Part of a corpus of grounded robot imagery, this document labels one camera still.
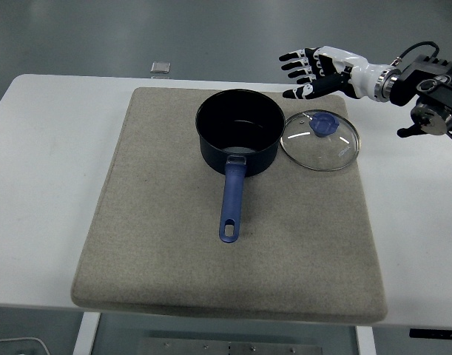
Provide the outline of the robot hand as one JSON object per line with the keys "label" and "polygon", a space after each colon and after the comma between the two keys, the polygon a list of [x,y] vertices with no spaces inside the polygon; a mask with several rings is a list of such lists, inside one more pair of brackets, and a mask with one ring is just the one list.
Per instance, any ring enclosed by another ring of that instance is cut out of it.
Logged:
{"label": "robot hand", "polygon": [[361,55],[329,46],[296,50],[279,60],[281,70],[298,85],[286,90],[284,98],[310,100],[342,92],[355,99],[388,100],[384,83],[391,68],[386,64],[371,64]]}

